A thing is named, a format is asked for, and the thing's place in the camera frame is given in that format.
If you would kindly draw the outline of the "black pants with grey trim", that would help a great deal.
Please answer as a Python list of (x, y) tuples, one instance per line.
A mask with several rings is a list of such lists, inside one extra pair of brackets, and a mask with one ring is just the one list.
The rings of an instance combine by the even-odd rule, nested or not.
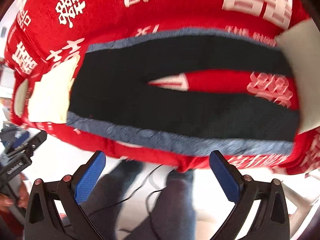
[[(235, 73), (235, 79), (227, 77)], [(271, 100), (223, 92), (235, 81), (266, 74)], [(201, 74), (217, 92), (151, 85), (177, 74)], [(72, 87), (66, 124), (108, 139), (207, 156), (288, 155), (299, 112), (284, 100), (292, 70), (277, 48), (220, 31), (183, 28), (91, 44)]]

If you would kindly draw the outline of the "cream pillow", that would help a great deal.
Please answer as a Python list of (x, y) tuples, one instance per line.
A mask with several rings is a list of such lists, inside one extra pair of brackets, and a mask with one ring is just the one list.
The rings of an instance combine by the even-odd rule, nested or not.
[(13, 99), (14, 113), (21, 118), (26, 109), (31, 122), (65, 124), (73, 75), (79, 60), (80, 56), (76, 55), (44, 74), (35, 82), (32, 92), (28, 91), (29, 81), (25, 79)]

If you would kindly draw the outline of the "red bedspread with white characters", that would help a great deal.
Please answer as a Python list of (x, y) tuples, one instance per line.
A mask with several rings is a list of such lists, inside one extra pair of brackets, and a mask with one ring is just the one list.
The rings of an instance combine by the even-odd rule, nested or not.
[[(20, 0), (4, 49), (4, 60), (14, 71), (15, 78), (10, 120), (19, 126), (44, 130), (82, 150), (101, 150), (109, 157), (176, 166), (180, 171), (207, 168), (210, 154), (192, 157), (108, 139), (66, 123), (31, 122), (26, 109), (19, 118), (13, 110), (16, 90), (27, 79), (28, 91), (32, 92), (35, 82), (40, 81), (44, 74), (79, 55), (73, 75), (75, 80), (88, 47), (95, 43), (197, 28), (246, 38), (281, 51), (276, 37), (309, 19), (319, 29), (319, 0)], [(153, 80), (151, 85), (184, 92), (220, 90), (216, 85), (201, 84), (200, 77), (201, 74), (177, 74)], [(266, 74), (249, 77), (245, 73), (242, 81), (235, 81), (230, 88), (221, 90), (246, 91), (249, 95), (261, 95), (271, 100), (276, 95), (267, 82)], [(290, 109), (299, 112), (300, 125), (294, 74), (287, 77), (285, 83), (290, 96), (284, 101)], [(237, 168), (267, 167), (285, 175), (318, 169), (319, 127), (301, 134), (298, 130), (299, 126), (293, 150), (288, 155), (221, 153)]]

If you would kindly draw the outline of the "beige herringbone pillow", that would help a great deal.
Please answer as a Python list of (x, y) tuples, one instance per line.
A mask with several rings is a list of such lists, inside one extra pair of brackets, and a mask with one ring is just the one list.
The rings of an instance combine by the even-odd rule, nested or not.
[(304, 133), (319, 127), (319, 29), (304, 20), (276, 37), (276, 43), (292, 68)]

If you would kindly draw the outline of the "person's legs in dark jeans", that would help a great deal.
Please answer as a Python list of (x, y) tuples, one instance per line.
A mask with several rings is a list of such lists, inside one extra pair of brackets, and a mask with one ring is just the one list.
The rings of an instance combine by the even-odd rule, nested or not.
[(141, 162), (122, 160), (99, 179), (81, 205), (94, 226), (105, 239), (116, 239), (116, 227), (122, 217), (122, 225), (130, 230), (126, 239), (195, 239), (193, 170), (170, 171), (154, 207), (147, 212), (143, 200), (124, 198), (143, 168)]

